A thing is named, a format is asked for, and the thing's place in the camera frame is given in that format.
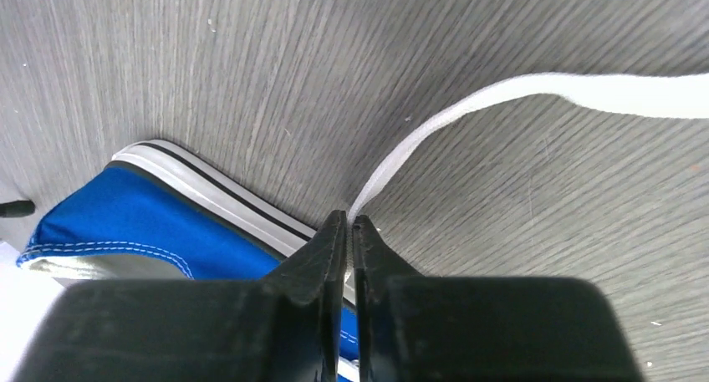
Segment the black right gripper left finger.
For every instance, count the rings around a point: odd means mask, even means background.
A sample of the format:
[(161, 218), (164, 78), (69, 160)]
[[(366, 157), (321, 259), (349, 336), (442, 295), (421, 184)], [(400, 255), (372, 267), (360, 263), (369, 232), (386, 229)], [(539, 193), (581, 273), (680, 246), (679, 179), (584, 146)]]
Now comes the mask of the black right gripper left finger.
[(331, 212), (257, 280), (94, 281), (69, 288), (17, 381), (337, 381), (347, 219)]

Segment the blue canvas sneaker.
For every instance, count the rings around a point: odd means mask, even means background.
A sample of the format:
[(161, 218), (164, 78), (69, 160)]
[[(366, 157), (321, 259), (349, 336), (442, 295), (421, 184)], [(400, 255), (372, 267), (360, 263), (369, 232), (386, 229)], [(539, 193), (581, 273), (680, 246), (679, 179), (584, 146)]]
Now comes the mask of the blue canvas sneaker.
[[(78, 284), (264, 277), (313, 229), (163, 140), (125, 147), (39, 222), (17, 264)], [(344, 285), (339, 353), (356, 381), (359, 342)]]

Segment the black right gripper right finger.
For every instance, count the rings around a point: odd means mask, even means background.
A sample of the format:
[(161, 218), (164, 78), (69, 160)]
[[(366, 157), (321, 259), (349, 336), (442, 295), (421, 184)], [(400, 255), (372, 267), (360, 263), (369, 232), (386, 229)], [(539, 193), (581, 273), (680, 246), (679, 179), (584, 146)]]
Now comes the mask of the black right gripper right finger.
[(363, 381), (640, 381), (609, 300), (557, 277), (432, 277), (352, 227)]

